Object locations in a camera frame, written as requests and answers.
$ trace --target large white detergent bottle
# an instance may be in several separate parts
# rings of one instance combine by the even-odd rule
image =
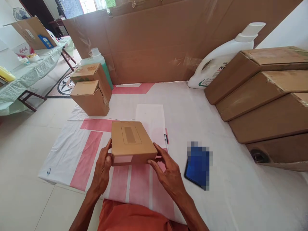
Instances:
[[[253,49],[253,40],[264,26],[264,22],[250,23],[235,39],[209,53],[188,81],[188,86],[197,89],[206,88],[239,51]]]

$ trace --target table leg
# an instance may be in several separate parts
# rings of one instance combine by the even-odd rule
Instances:
[[[64,48],[62,49],[61,55],[68,64],[68,66],[70,67],[70,69],[74,71],[75,69],[72,67],[69,61],[72,60],[75,64],[77,64],[76,61],[66,52],[66,50],[64,50]]]
[[[28,94],[25,98],[21,99],[21,97],[24,95],[24,94]],[[25,90],[19,97],[18,97],[18,100],[20,102],[22,102],[27,108],[31,109],[32,111],[36,112],[36,109],[32,106],[30,106],[28,103],[26,103],[26,100],[28,100],[31,96],[36,96],[38,98],[41,98],[43,100],[47,100],[47,98],[43,97],[43,96],[40,96],[36,93],[33,93],[31,91],[28,91],[28,90]]]

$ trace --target hand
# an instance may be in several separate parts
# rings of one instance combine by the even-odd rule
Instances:
[[[108,153],[108,150],[110,148],[111,148],[111,139],[109,140],[106,147],[101,149],[99,157],[96,161],[94,176],[89,191],[95,193],[97,196],[100,196],[105,192],[109,182],[111,154]]]
[[[155,160],[148,160],[148,164],[150,164],[155,170],[158,180],[161,182],[167,193],[175,202],[177,202],[177,200],[188,195],[183,184],[180,168],[165,150],[156,143],[153,144],[158,151],[157,155],[161,157],[158,157]],[[158,161],[165,164],[165,172],[163,172],[157,164]]]

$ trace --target orange clothing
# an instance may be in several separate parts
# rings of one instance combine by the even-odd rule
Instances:
[[[188,230],[147,207],[104,199],[98,231]]]

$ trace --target cardboard box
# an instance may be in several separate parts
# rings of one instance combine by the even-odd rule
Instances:
[[[204,89],[212,105],[261,71],[308,69],[308,52],[297,47],[276,47],[239,52]]]
[[[112,122],[112,166],[146,164],[157,150],[141,122]]]
[[[46,49],[45,44],[38,35],[46,37],[49,42],[56,47],[57,44],[49,35],[41,21],[35,16],[29,19],[11,23],[15,30],[26,40],[34,50]]]
[[[107,102],[111,98],[111,88],[107,81],[103,66],[100,63],[80,66],[71,75],[71,80],[76,84],[81,81],[98,80],[100,91]]]
[[[308,132],[308,93],[290,93],[248,112],[229,125],[239,143]]]
[[[247,144],[256,164],[308,171],[308,133]]]
[[[123,0],[110,13],[63,23],[81,58],[99,49],[114,84],[185,81],[207,54],[249,23],[266,23],[254,40],[258,45],[301,2],[281,0],[277,11],[277,0]]]
[[[78,82],[71,98],[88,116],[106,116],[109,112],[109,104],[100,91],[98,80]]]
[[[292,92],[308,92],[308,70],[259,72],[216,108],[223,121],[230,121]]]

